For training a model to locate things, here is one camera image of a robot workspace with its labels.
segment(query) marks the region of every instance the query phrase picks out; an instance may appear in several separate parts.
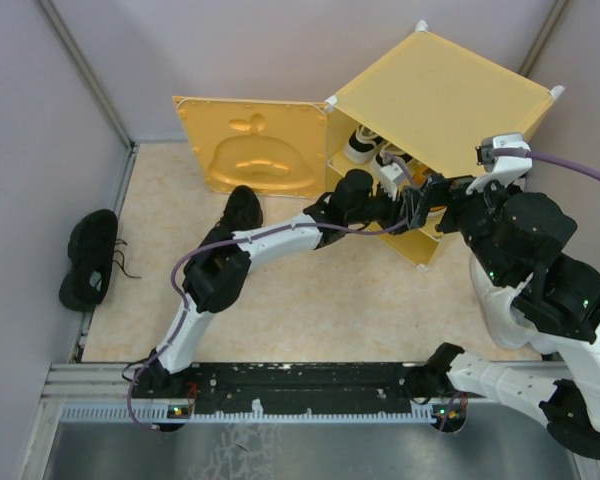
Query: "box flap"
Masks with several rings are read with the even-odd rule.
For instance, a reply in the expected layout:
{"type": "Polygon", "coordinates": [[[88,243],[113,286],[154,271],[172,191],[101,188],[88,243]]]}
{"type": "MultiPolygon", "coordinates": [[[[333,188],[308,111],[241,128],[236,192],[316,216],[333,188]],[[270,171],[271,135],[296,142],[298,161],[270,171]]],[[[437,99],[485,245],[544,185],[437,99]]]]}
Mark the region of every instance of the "box flap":
{"type": "Polygon", "coordinates": [[[315,197],[325,188],[326,116],[299,102],[173,97],[205,180],[230,192],[315,197]]]}
{"type": "Polygon", "coordinates": [[[546,88],[442,37],[416,32],[336,94],[336,108],[447,177],[484,173],[483,138],[526,133],[546,88]]]}

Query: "white wall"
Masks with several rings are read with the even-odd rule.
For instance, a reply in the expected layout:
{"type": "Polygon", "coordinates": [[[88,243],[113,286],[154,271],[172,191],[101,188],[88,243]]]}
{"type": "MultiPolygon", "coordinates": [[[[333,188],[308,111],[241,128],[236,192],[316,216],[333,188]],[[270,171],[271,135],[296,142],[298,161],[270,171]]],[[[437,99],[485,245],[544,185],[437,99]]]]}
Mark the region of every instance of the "white wall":
{"type": "Polygon", "coordinates": [[[124,156],[33,1],[0,0],[0,479],[76,338],[57,298],[69,233],[110,204],[124,156]]]}
{"type": "Polygon", "coordinates": [[[172,95],[323,100],[413,31],[517,69],[553,0],[55,0],[135,140],[172,95]]]}
{"type": "MultiPolygon", "coordinates": [[[[600,170],[600,0],[572,2],[532,78],[567,87],[532,148],[600,170]]],[[[600,271],[600,184],[536,163],[530,185],[546,192],[578,222],[566,252],[600,271]]]]}

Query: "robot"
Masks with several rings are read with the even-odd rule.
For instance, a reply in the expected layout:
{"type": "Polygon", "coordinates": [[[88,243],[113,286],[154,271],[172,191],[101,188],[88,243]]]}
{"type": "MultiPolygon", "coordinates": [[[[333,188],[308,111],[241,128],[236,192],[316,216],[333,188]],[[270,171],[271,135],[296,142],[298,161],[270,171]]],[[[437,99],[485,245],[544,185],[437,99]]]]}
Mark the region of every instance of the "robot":
{"type": "Polygon", "coordinates": [[[436,228],[459,232],[471,249],[471,279],[496,343],[557,352],[573,379],[529,376],[447,343],[418,370],[420,378],[431,395],[469,392],[518,410],[567,449],[600,460],[600,274],[562,253],[576,222],[546,195],[515,185],[531,168],[521,134],[487,139],[476,151],[482,176],[433,174],[421,187],[400,187],[404,167],[374,164],[375,191],[373,177],[354,169],[302,213],[267,227],[253,192],[238,187],[222,219],[184,260],[180,309],[130,388],[168,393],[213,317],[237,300],[258,266],[324,248],[351,225],[377,222],[399,235],[422,227],[432,208],[446,207],[436,228]]]}

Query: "beige tabletop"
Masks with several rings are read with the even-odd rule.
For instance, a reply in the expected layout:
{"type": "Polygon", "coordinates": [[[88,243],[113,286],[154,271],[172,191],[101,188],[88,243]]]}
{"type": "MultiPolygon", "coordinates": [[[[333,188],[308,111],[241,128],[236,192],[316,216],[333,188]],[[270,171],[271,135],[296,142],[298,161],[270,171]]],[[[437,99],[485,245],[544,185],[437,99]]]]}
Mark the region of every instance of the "beige tabletop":
{"type": "MultiPolygon", "coordinates": [[[[142,145],[120,219],[128,279],[114,266],[94,314],[84,361],[131,361],[162,340],[180,299],[172,266],[199,245],[227,196],[210,192],[187,144],[142,145]]],[[[265,223],[311,200],[263,197],[265,223]]],[[[456,239],[427,272],[376,238],[350,235],[264,265],[238,301],[214,318],[199,361],[421,361],[442,342],[490,360],[538,360],[496,346],[485,327],[456,239]]]]}

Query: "yellow box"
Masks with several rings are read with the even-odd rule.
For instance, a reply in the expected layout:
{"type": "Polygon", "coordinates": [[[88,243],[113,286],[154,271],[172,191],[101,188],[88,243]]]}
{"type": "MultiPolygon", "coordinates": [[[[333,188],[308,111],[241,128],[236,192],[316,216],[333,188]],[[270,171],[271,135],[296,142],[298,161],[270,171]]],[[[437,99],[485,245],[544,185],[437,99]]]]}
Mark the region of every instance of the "yellow box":
{"type": "MultiPolygon", "coordinates": [[[[342,153],[359,124],[447,178],[480,175],[475,146],[510,132],[528,140],[553,101],[545,87],[430,32],[407,37],[326,105],[174,97],[211,188],[304,197],[352,168],[369,171],[342,153]]],[[[435,231],[440,218],[380,238],[426,266],[447,241],[435,231]]]]}

